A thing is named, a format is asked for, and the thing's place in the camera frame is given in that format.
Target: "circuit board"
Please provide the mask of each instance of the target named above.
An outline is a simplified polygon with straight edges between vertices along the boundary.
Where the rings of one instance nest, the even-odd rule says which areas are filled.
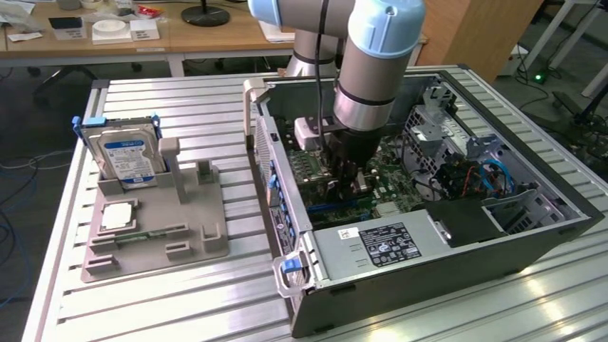
[[[287,154],[311,223],[316,229],[410,212],[412,207],[423,202],[396,157],[391,138],[380,142],[379,151],[366,170],[367,175],[375,175],[374,192],[339,203],[326,203],[323,197],[327,184],[334,178],[320,152],[294,149],[288,150]]]

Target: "robotic arm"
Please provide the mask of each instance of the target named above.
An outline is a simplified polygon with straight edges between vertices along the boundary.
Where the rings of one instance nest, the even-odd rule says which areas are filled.
[[[378,150],[380,130],[419,42],[424,0],[250,0],[250,10],[274,25],[346,39],[334,105],[343,129],[331,132],[324,151],[346,199],[371,190],[362,171]],[[311,45],[298,39],[311,42],[311,34],[296,37],[296,57]]]

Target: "floor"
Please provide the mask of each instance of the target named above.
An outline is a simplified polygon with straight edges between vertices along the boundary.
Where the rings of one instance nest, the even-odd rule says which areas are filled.
[[[532,47],[546,27],[546,21],[530,27],[522,38],[522,44],[526,47]],[[548,57],[566,35],[567,31],[558,31],[542,56]],[[188,75],[264,71],[259,58],[227,59],[222,71],[216,69],[215,61],[188,62]],[[270,61],[275,67],[283,67],[287,63],[284,57],[271,58]],[[580,91],[607,61],[608,52],[591,43],[580,41],[560,67],[563,78],[560,80],[550,79],[543,88],[547,92],[554,90],[567,92],[574,96],[575,101],[586,106],[590,99],[580,96]],[[543,64],[544,61],[539,58],[539,61],[532,65],[531,73],[539,70]],[[131,70],[128,63],[92,66],[91,70],[99,78],[104,79],[170,76],[166,63],[150,62],[143,63],[143,66],[144,69],[139,73]],[[75,115],[84,112],[91,85],[87,78],[80,74],[68,76],[48,91],[50,104],[46,108],[35,106],[30,96],[36,85],[56,70],[58,68],[43,68],[42,76],[32,78],[26,69],[16,68],[10,78],[0,81],[0,162],[23,156],[43,155],[51,151],[71,149],[75,146],[76,138],[71,131],[70,122]],[[7,72],[8,69],[2,69],[0,75],[6,75]],[[519,84],[508,77],[499,78],[494,82],[494,87],[515,105],[520,105],[543,95],[540,91]],[[563,113],[555,110],[551,102],[551,99],[539,101],[527,106],[527,111],[552,120],[559,120]],[[607,113],[608,99],[604,99],[599,114],[606,115]],[[70,157],[70,154],[50,157],[42,161],[42,166],[60,165],[70,161]],[[23,184],[23,177],[30,176],[32,169],[24,168],[12,171],[3,171],[0,174],[2,199]],[[0,307],[0,341],[19,341],[22,337],[67,173],[67,167],[39,171],[35,194],[30,196],[32,189],[28,188],[19,194],[15,201],[10,202],[14,204],[24,201],[23,205],[7,214],[24,241],[31,260],[32,283],[27,285],[16,301],[6,307]],[[7,254],[7,249],[8,244],[0,244],[0,261]],[[24,278],[24,258],[16,249],[12,258],[0,266],[0,303],[15,293]]]

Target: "paper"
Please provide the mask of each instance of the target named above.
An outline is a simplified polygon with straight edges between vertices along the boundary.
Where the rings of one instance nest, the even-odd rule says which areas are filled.
[[[28,14],[32,14],[32,11],[35,10],[35,4],[30,4],[28,2],[23,2],[23,1],[6,1],[6,0],[0,0],[0,4],[7,4],[7,5],[19,5],[24,10],[26,12],[28,12]],[[0,13],[0,23],[8,23],[8,20],[7,18],[2,15]]]
[[[271,43],[292,43],[296,37],[295,33],[282,32],[282,28],[260,21],[264,37]]]
[[[42,34],[39,32],[35,33],[26,33],[26,34],[10,34],[8,39],[12,42],[15,41],[28,41],[30,39],[40,38]]]

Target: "hard drive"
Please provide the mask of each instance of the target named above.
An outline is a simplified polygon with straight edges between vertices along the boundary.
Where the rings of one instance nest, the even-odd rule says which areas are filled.
[[[102,177],[119,179],[124,189],[158,184],[156,174],[167,171],[159,153],[159,117],[108,120],[79,117],[72,120],[75,132],[83,139]]]

